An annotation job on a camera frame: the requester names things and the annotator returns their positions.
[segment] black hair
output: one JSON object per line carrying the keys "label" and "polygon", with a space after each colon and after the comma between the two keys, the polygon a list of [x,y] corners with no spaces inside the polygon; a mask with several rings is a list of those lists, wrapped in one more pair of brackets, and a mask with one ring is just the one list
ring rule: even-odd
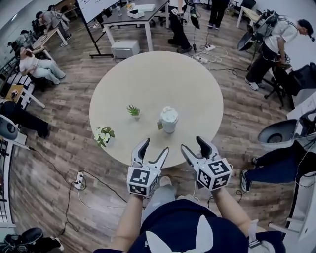
{"label": "black hair", "polygon": [[40,15],[41,15],[42,13],[43,13],[42,11],[39,11],[38,13],[36,13],[36,15],[35,15],[36,19],[39,19],[39,18],[40,18]]}
{"label": "black hair", "polygon": [[48,11],[51,11],[53,7],[54,7],[54,5],[50,5],[50,6],[48,7]]}
{"label": "black hair", "polygon": [[307,29],[307,32],[308,32],[308,35],[310,37],[312,37],[312,34],[314,33],[314,30],[312,28],[312,25],[310,24],[310,22],[308,22],[306,19],[300,19],[299,21],[297,21],[298,24],[301,26],[301,27],[304,27]]}

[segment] navy blue t-shirt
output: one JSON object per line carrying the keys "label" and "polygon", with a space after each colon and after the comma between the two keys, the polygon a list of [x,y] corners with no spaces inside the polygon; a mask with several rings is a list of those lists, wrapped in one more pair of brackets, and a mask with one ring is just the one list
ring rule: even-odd
{"label": "navy blue t-shirt", "polygon": [[[198,222],[202,215],[205,216],[213,232],[209,238],[213,240],[213,247],[208,253],[248,253],[249,241],[237,226],[227,219],[217,217],[209,209],[185,199],[167,203],[150,214],[128,253],[151,253],[146,231],[157,235],[173,252],[195,249]],[[276,253],[285,253],[280,232],[263,232],[257,233],[256,236],[258,240],[270,242]],[[121,252],[110,249],[94,251],[94,253]]]}

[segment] whiteboard stand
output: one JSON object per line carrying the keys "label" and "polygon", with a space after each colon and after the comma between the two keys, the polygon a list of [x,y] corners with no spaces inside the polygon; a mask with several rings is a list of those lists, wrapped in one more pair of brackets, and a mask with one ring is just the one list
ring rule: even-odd
{"label": "whiteboard stand", "polygon": [[77,6],[79,7],[79,9],[80,9],[80,11],[81,11],[81,18],[82,18],[82,21],[83,21],[83,23],[84,23],[84,26],[86,27],[86,29],[87,29],[87,31],[88,31],[88,33],[89,33],[89,36],[90,36],[90,38],[91,38],[91,40],[92,40],[92,42],[93,42],[93,44],[94,44],[94,46],[95,46],[95,49],[97,50],[97,54],[89,54],[89,56],[91,57],[91,59],[93,59],[94,57],[111,57],[111,58],[114,58],[114,55],[112,55],[111,53],[101,53],[100,52],[100,49],[98,48],[98,45],[97,45],[97,42],[103,37],[103,35],[105,35],[106,33],[102,33],[102,35],[97,39],[97,40],[95,40],[94,38],[93,38],[93,36],[92,36],[92,33],[90,32],[90,29],[89,29],[89,27],[88,27],[88,24],[87,24],[87,22],[86,22],[86,20],[85,20],[85,18],[84,18],[84,16],[83,16],[83,12],[82,12],[82,10],[81,10],[81,8],[80,8],[80,5],[78,4],[78,0],[76,0],[76,4],[77,4]]}

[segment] gray desk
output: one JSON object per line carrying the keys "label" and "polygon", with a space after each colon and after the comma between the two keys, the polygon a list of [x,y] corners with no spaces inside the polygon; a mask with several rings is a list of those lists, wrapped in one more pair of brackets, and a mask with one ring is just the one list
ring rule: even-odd
{"label": "gray desk", "polygon": [[134,2],[137,5],[141,4],[154,4],[155,9],[152,12],[145,12],[145,16],[135,19],[131,18],[127,15],[129,10],[126,7],[121,9],[122,16],[118,17],[118,11],[116,9],[113,10],[112,16],[107,18],[103,23],[104,28],[107,32],[107,36],[111,45],[115,43],[115,40],[112,36],[112,33],[109,29],[109,26],[113,25],[139,25],[144,24],[146,29],[146,37],[148,43],[149,51],[153,51],[153,42],[152,42],[152,35],[150,32],[150,25],[149,22],[154,16],[157,16],[157,12],[160,11],[165,6],[166,12],[163,14],[166,17],[166,27],[169,29],[169,6],[168,0],[139,0]]}

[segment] white t-shirt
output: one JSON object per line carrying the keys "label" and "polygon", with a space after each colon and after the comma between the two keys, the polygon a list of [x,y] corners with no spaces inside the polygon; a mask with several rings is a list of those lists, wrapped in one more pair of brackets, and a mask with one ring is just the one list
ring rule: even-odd
{"label": "white t-shirt", "polygon": [[38,61],[39,60],[37,58],[35,58],[35,55],[33,55],[33,54],[32,54],[32,57],[27,56],[25,59],[20,60],[20,71],[21,72],[25,71],[25,70],[37,65]]}
{"label": "white t-shirt", "polygon": [[[186,3],[185,3],[184,0],[183,0],[182,8],[183,8],[183,6],[185,6],[185,5],[186,5]],[[172,6],[172,7],[178,7],[178,0],[170,0],[170,6]]]}
{"label": "white t-shirt", "polygon": [[278,38],[282,37],[287,43],[290,43],[298,35],[297,21],[290,18],[286,19],[295,26],[289,24],[287,21],[279,20],[272,30],[271,35],[265,39],[267,47],[275,53],[279,53]]}

